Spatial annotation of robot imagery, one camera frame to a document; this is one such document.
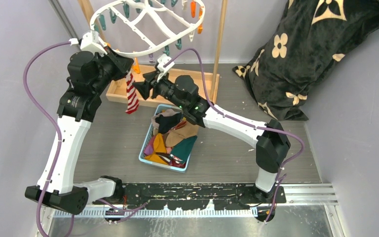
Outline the red white striped santa sock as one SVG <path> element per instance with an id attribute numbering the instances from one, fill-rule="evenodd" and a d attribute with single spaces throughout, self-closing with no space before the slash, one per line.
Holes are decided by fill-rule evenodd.
<path id="1" fill-rule="evenodd" d="M 136 92 L 136 88 L 133 83 L 135 82 L 132 72 L 126 76 L 126 95 L 127 95 L 127 114 L 132 114 L 137 111 L 139 107 L 139 98 Z"/>

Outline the orange clothes peg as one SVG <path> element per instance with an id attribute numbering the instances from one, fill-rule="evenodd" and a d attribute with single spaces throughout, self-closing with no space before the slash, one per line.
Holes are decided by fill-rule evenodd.
<path id="1" fill-rule="evenodd" d="M 133 71 L 136 74 L 140 74 L 141 73 L 141 69 L 140 69 L 140 65 L 139 65 L 139 60 L 138 60 L 137 57 L 134 58 L 134 64 L 133 64 L 132 69 L 133 69 Z"/>

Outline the white plastic sock hanger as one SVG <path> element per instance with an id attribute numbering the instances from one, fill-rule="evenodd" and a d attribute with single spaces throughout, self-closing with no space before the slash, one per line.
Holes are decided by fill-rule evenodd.
<path id="1" fill-rule="evenodd" d="M 87 20 L 88 32 L 97 31 L 103 47 L 109 46 L 123 57 L 142 57 L 158 51 L 168 54 L 170 45 L 174 44 L 180 50 L 182 39 L 189 37 L 192 41 L 202 28 L 205 4 L 193 0 L 191 10 L 195 19 L 189 22 L 160 0 L 115 0 L 92 14 Z M 106 21 L 119 24 L 115 35 L 123 34 L 123 43 L 102 36 L 108 29 Z"/>

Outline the mustard yellow sock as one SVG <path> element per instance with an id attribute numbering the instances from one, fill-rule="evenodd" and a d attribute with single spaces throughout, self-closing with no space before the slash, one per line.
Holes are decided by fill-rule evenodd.
<path id="1" fill-rule="evenodd" d="M 167 153 L 167 149 L 164 144 L 162 134 L 161 133 L 156 134 L 152 140 L 153 140 L 152 142 L 153 151 L 149 155 L 146 155 L 145 159 L 152 162 L 168 165 L 170 161 L 166 160 L 163 156 L 158 154 L 158 153 L 162 153 L 162 154 Z"/>

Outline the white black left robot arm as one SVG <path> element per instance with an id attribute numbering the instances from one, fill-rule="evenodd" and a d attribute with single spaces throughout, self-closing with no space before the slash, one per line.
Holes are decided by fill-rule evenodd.
<path id="1" fill-rule="evenodd" d="M 133 59 L 105 47 L 105 54 L 81 51 L 67 66 L 68 89 L 57 109 L 55 139 L 46 167 L 36 185 L 28 186 L 25 197 L 44 206 L 78 215 L 86 205 L 123 200 L 122 181 L 112 176 L 74 183 L 74 172 L 84 138 L 102 103 L 101 94 L 113 81 L 131 72 Z"/>

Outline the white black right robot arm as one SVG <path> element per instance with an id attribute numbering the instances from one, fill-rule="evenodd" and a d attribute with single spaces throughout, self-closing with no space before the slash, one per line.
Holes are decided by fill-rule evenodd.
<path id="1" fill-rule="evenodd" d="M 277 174 L 286 158 L 291 143 L 282 125 L 276 120 L 260 122 L 230 113 L 199 95 L 199 87 L 189 75 L 178 76 L 170 81 L 168 75 L 158 79 L 157 72 L 143 75 L 144 80 L 134 82 L 143 99 L 162 96 L 179 107 L 192 124 L 215 129 L 251 145 L 256 152 L 259 167 L 254 185 L 257 201 L 265 203 L 276 192 Z"/>

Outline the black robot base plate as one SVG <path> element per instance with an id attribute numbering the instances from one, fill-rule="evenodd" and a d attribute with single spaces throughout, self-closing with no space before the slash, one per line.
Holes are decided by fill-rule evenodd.
<path id="1" fill-rule="evenodd" d="M 276 185 L 268 193 L 261 193 L 249 183 L 126 183 L 120 193 L 94 201 L 105 204 L 110 212 L 179 211 L 197 213 L 213 211 L 253 211 L 259 221 L 270 221 L 278 204 L 286 203 L 285 190 Z"/>

